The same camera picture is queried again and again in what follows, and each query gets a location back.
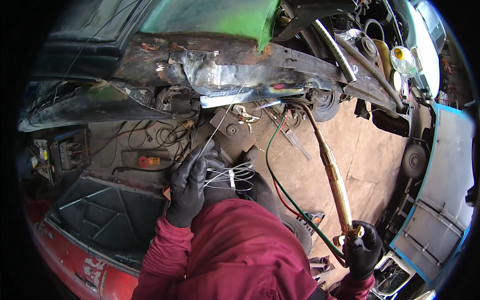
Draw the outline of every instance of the green hose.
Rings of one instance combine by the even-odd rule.
[[[273,138],[276,136],[276,134],[280,130],[280,127],[282,126],[282,123],[283,123],[284,119],[285,119],[285,115],[283,116],[282,120],[280,121],[274,135],[272,136],[272,139],[268,143],[268,147],[267,147],[267,150],[265,152],[265,159],[266,159],[266,162],[267,162],[267,168],[270,171],[270,174],[272,175],[273,180],[275,180],[277,182],[277,184],[280,187],[280,189],[282,190],[282,192],[285,194],[285,196],[287,196],[287,198],[290,200],[290,202],[293,204],[293,206],[303,216],[304,220],[308,223],[308,225],[310,225],[310,227],[312,227],[313,230],[315,230],[315,232],[322,238],[322,240],[327,244],[327,247],[332,252],[334,252],[340,258],[344,259],[343,253],[332,244],[332,242],[326,237],[326,235],[324,235],[324,233],[312,221],[310,221],[310,219],[307,217],[307,215],[300,209],[300,207],[295,203],[295,201],[293,201],[293,199],[290,197],[290,195],[287,193],[287,191],[285,191],[285,189],[282,187],[282,185],[280,184],[278,179],[275,177],[275,174],[273,173],[272,169],[270,168],[270,164],[268,163],[268,150],[270,149],[270,145],[272,144]]]

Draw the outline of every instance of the green painted panel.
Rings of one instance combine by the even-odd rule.
[[[263,50],[279,5],[280,0],[160,0],[139,31],[241,36],[257,40]]]

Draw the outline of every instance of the red shirt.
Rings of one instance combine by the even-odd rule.
[[[364,299],[374,282],[347,275],[336,297]],[[191,230],[157,220],[132,299],[306,300],[316,289],[302,246],[280,220],[253,201],[228,199],[204,207]]]

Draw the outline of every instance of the coolant reservoir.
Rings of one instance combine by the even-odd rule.
[[[387,80],[390,78],[392,73],[392,64],[390,63],[390,49],[388,49],[387,44],[384,41],[372,38],[372,41],[377,46],[378,53],[380,54],[380,59],[382,60],[382,65],[384,67],[384,74]]]
[[[390,60],[392,66],[399,73],[405,75],[406,77],[413,77],[415,75],[415,58],[413,57],[410,50],[402,46],[393,47],[390,51]]]

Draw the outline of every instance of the person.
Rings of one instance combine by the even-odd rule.
[[[203,143],[172,174],[170,207],[157,220],[132,299],[335,299],[317,287],[259,173],[249,179],[247,200],[227,188],[204,188],[213,176],[207,169],[224,168],[219,152],[214,140]],[[244,161],[252,163],[256,152],[252,147]],[[350,273],[335,294],[339,300],[367,297],[382,246],[372,225],[353,225],[364,226],[365,235],[346,238]]]

